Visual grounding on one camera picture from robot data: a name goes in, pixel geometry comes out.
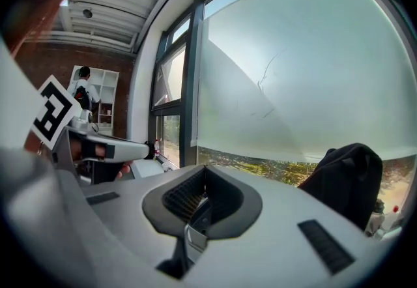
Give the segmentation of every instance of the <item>white window shade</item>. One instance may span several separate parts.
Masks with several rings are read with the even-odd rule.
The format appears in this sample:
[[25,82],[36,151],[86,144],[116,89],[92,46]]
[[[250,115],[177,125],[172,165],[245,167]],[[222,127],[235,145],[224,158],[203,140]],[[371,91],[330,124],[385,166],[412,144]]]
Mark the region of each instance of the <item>white window shade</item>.
[[417,154],[410,59],[374,0],[239,0],[204,21],[197,144],[316,162]]

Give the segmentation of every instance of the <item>bottle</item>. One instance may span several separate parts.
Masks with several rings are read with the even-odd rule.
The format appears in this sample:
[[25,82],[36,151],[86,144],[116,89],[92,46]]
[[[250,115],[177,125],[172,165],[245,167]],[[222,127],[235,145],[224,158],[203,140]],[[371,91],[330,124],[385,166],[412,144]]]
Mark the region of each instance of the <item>bottle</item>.
[[389,212],[387,215],[385,215],[385,220],[381,224],[382,230],[385,230],[386,232],[391,230],[392,225],[395,223],[395,221],[398,219],[398,206],[394,206],[391,212]]
[[155,140],[155,156],[159,156],[159,141]]

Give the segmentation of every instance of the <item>black cloth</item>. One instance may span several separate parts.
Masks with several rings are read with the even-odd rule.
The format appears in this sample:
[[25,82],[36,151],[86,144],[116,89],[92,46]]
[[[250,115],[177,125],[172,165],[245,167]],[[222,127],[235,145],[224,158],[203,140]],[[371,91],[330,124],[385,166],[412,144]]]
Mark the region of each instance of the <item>black cloth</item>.
[[380,157],[366,145],[354,143],[329,149],[298,188],[365,230],[377,201],[381,177]]

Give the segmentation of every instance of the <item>window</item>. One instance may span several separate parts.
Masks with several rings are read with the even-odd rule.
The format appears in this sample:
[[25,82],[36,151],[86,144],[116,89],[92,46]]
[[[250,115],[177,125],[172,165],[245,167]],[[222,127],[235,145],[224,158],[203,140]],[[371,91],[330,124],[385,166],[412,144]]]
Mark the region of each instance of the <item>window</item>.
[[188,30],[190,26],[190,19],[186,20],[174,33],[172,38],[172,43],[176,42],[177,39]]
[[361,142],[384,160],[385,210],[401,207],[417,86],[374,0],[213,0],[205,10],[198,163],[296,186],[329,148]]
[[168,115],[156,117],[156,138],[160,143],[160,154],[175,166],[180,166],[180,117]]
[[[190,111],[189,95],[183,96],[184,87],[192,86],[193,77],[186,60],[186,45],[188,36],[192,33],[188,28],[193,16],[189,13],[178,19],[166,32],[163,32],[153,75],[151,94],[151,112],[149,113],[149,139],[160,142],[161,162],[169,160],[173,167],[182,167],[185,163],[185,151],[190,149],[190,139],[184,129],[191,129],[186,118],[186,106]],[[195,164],[197,155],[187,164]]]
[[185,47],[182,47],[158,67],[154,84],[154,106],[181,98],[184,56]]

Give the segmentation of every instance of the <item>bookshelf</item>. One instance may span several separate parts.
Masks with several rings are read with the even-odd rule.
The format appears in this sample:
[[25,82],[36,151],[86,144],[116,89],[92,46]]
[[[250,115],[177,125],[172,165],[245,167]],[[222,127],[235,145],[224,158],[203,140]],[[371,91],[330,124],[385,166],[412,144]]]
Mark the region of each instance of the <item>bookshelf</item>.
[[[71,75],[71,83],[79,80],[79,70],[82,66],[74,66]],[[93,115],[94,122],[98,125],[98,132],[103,135],[113,136],[114,106],[117,89],[118,72],[110,70],[90,68],[89,83],[93,84],[102,100],[98,111]]]

